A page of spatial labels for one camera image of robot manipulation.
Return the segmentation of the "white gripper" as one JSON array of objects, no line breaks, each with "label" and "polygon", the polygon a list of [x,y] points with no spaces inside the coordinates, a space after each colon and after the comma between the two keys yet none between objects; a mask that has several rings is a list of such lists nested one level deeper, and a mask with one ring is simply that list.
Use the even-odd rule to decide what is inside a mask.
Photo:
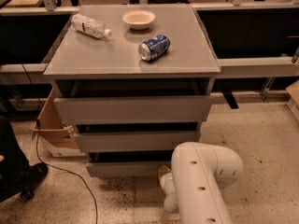
[{"label": "white gripper", "polygon": [[171,169],[162,165],[158,170],[160,186],[164,191],[164,209],[169,213],[175,213],[178,210],[178,201]]}]

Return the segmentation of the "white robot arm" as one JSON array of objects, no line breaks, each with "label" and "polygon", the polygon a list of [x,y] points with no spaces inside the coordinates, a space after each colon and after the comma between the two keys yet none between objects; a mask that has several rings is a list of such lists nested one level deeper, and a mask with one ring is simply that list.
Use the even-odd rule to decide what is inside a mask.
[{"label": "white robot arm", "polygon": [[243,173],[243,161],[228,147],[196,142],[175,148],[169,167],[159,168],[164,208],[181,224],[233,224],[221,195]]}]

